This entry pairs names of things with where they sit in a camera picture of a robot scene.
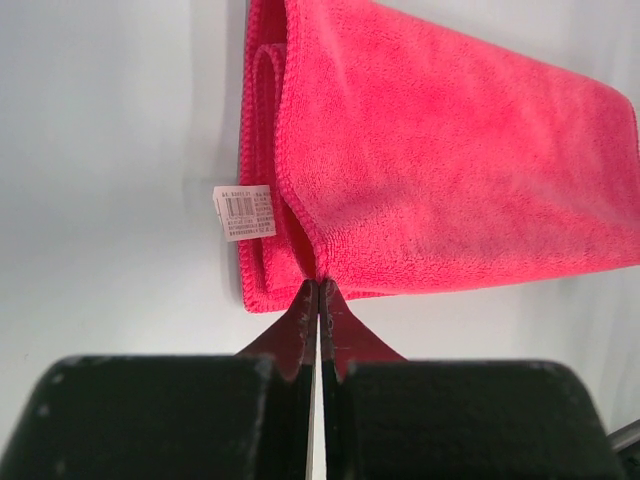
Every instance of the care label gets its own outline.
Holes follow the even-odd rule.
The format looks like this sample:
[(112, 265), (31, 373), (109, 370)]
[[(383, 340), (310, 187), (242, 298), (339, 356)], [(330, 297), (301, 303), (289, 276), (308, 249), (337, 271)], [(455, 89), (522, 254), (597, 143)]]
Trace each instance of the care label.
[(276, 234), (269, 185), (215, 187), (213, 201), (228, 242)]

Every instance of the white table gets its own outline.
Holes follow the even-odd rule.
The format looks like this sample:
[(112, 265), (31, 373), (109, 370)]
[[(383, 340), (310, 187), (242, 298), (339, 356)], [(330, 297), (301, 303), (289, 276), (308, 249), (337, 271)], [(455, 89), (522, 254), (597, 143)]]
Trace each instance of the white table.
[[(386, 3), (640, 107), (639, 2)], [(243, 310), (209, 200), (236, 176), (244, 19), (241, 0), (0, 2), (0, 448), (59, 357), (231, 353), (277, 317)], [(410, 357), (565, 362), (615, 429), (640, 417), (639, 286), (633, 268), (352, 307)]]

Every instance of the towel fold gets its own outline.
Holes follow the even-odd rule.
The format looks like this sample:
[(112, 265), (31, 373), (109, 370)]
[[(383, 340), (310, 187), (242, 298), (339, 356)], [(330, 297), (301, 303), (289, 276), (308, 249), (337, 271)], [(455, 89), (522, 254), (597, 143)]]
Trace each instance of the towel fold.
[(251, 312), (640, 263), (635, 116), (614, 89), (368, 0), (252, 0), (238, 245)]

